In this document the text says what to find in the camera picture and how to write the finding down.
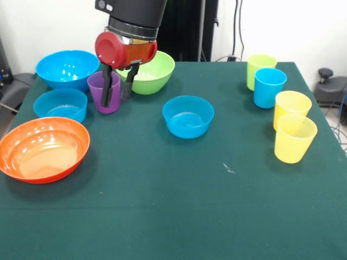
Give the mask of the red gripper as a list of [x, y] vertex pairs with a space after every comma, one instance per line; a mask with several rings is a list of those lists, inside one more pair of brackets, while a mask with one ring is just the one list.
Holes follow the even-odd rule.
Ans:
[[102, 77], [101, 105], [109, 107], [112, 97], [112, 68], [129, 70], [126, 81], [121, 86], [121, 101], [129, 100], [132, 92], [134, 77], [138, 74], [140, 64], [150, 62], [157, 52], [157, 41], [140, 40], [120, 36], [111, 31], [102, 32], [95, 41], [95, 52], [104, 64]]

